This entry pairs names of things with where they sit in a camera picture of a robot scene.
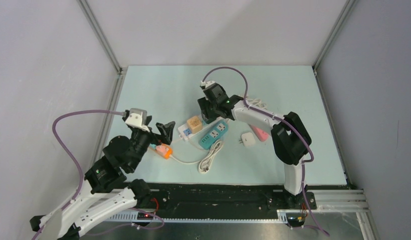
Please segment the white multicolour power strip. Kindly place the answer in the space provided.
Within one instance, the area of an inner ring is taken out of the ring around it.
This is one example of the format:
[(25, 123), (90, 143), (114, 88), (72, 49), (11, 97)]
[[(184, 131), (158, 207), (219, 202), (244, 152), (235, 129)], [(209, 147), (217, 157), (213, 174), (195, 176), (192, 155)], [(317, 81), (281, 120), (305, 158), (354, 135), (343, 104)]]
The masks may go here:
[(212, 126), (214, 126), (218, 121), (223, 120), (222, 117), (218, 117), (213, 122), (206, 123), (200, 114), (194, 116), (194, 118), (199, 119), (202, 124), (202, 129), (199, 130), (198, 132), (192, 133), (191, 129), (189, 128), (188, 121), (186, 121), (184, 124), (182, 124), (181, 126), (177, 128), (179, 138), (184, 140), (185, 142), (187, 142), (188, 140), (190, 140), (191, 138), (193, 138), (194, 136), (198, 134), (205, 133)]

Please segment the beige cube plug adapter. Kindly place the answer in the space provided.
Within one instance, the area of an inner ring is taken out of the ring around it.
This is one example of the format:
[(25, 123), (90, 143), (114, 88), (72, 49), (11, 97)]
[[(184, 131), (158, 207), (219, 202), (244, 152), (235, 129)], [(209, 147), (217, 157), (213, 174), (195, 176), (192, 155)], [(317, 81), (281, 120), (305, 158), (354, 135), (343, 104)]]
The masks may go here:
[(196, 134), (203, 129), (203, 122), (197, 115), (189, 118), (186, 124), (192, 134)]

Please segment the orange power strip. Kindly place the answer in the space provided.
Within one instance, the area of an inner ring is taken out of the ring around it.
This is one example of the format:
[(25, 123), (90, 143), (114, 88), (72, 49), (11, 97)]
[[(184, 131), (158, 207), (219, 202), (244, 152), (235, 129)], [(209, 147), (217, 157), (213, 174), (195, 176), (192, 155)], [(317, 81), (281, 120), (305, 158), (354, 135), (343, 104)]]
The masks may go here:
[(173, 149), (164, 143), (160, 145), (151, 144), (149, 149), (166, 160), (168, 160), (173, 154)]

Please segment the white plug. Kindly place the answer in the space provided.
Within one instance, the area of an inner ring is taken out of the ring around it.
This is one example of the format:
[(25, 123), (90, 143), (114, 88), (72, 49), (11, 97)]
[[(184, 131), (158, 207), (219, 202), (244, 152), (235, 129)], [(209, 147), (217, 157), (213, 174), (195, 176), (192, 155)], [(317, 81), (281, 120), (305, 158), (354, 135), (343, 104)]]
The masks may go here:
[(239, 142), (245, 147), (252, 147), (256, 144), (256, 140), (252, 132), (245, 132), (241, 134)]

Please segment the pink triangular power strip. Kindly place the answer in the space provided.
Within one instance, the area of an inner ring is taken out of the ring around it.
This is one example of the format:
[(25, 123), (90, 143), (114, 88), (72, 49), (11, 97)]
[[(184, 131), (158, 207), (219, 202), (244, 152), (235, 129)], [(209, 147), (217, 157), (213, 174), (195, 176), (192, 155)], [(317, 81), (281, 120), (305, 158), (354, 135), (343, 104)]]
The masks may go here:
[(265, 142), (269, 138), (269, 134), (264, 130), (253, 125), (249, 125), (249, 127), (251, 128), (251, 130), (256, 135), (259, 141)]

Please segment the pink small plug adapter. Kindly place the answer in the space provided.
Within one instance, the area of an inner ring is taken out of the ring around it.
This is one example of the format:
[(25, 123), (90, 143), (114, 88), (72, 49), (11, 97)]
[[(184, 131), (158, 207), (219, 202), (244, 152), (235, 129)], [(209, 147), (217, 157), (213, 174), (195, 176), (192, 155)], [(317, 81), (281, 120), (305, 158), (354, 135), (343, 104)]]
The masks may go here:
[(159, 155), (165, 156), (168, 153), (169, 149), (166, 146), (159, 145), (156, 147), (156, 151)]

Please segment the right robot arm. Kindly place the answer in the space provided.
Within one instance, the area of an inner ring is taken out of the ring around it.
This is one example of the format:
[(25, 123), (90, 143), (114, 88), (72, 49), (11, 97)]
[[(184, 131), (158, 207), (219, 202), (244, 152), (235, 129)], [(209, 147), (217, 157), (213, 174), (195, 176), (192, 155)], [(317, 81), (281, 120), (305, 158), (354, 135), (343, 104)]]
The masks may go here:
[(284, 203), (296, 209), (304, 202), (302, 194), (305, 156), (312, 156), (312, 139), (302, 120), (295, 112), (278, 116), (266, 109), (249, 104), (243, 97), (229, 97), (224, 88), (214, 81), (200, 84), (204, 97), (198, 99), (202, 118), (211, 123), (218, 117), (243, 122), (257, 127), (271, 136), (274, 152), (284, 164)]

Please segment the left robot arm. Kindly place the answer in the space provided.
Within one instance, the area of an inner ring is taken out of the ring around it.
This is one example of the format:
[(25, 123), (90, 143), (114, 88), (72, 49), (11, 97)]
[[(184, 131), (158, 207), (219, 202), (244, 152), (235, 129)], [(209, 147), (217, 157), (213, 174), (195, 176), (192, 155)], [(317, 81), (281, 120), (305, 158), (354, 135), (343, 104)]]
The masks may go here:
[(152, 192), (143, 179), (127, 185), (126, 174), (134, 173), (150, 145), (169, 145), (173, 140), (175, 122), (156, 123), (159, 133), (143, 124), (129, 124), (131, 136), (115, 136), (102, 150), (104, 155), (86, 171), (81, 185), (69, 200), (47, 215), (33, 216), (29, 223), (35, 236), (44, 237), (51, 228), (51, 217), (59, 227), (53, 231), (55, 240), (78, 240), (107, 218), (129, 208), (146, 208)]

